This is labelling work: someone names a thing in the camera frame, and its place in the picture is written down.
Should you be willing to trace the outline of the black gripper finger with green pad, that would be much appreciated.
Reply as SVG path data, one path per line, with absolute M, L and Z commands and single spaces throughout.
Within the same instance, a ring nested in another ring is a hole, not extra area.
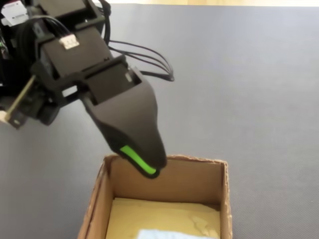
M 140 104 L 121 104 L 115 101 L 116 98 L 111 98 L 99 105 L 91 106 L 90 113 L 98 129 L 102 123 L 118 129 L 129 126 L 141 129 L 151 125 L 158 129 L 158 107 L 154 90 L 146 81 L 142 82 L 142 85 L 143 99 Z M 166 152 L 160 137 L 160 169 L 166 166 L 166 162 Z
M 99 125 L 111 150 L 128 160 L 143 176 L 154 179 L 160 174 L 160 134 L 155 125 L 116 128 Z

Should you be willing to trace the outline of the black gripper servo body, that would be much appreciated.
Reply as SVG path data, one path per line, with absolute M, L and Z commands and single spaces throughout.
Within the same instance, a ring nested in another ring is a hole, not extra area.
M 111 98 L 121 104 L 142 102 L 142 79 L 134 68 L 115 63 L 95 66 L 84 73 L 84 104 L 99 105 Z

